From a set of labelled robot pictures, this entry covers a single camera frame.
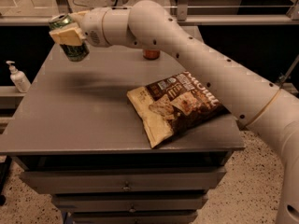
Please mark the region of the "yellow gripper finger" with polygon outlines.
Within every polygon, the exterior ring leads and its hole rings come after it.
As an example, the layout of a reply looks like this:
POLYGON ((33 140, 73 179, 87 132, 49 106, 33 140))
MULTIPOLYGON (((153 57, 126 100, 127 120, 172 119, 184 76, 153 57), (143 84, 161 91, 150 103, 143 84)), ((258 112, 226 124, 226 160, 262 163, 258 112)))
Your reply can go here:
POLYGON ((74 22, 77 24, 81 24, 83 21, 84 16, 88 13, 88 10, 83 10, 79 12, 70 13, 69 16, 72 18, 74 22))
POLYGON ((81 46, 85 40, 85 35, 76 23, 56 28, 50 31, 50 36, 55 43, 67 46, 81 46))

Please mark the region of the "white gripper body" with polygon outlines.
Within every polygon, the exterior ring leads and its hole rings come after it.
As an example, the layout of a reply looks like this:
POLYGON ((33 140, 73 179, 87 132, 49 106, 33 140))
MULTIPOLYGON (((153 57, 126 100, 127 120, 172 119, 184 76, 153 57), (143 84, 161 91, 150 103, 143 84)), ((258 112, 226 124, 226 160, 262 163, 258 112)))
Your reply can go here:
POLYGON ((94 47, 106 47, 103 21, 107 13, 106 7, 95 8, 87 12, 82 19, 80 28, 86 40, 94 47))

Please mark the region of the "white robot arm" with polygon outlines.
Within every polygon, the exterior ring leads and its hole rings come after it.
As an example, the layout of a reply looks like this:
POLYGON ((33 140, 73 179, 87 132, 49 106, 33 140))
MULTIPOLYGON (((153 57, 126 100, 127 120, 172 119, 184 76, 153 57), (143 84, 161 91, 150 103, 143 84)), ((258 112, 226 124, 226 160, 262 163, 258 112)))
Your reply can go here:
POLYGON ((188 35, 159 4, 99 7, 68 13, 50 29, 55 43, 122 45, 160 50, 176 59, 241 122, 269 145, 284 166, 276 224, 299 224, 299 99, 188 35))

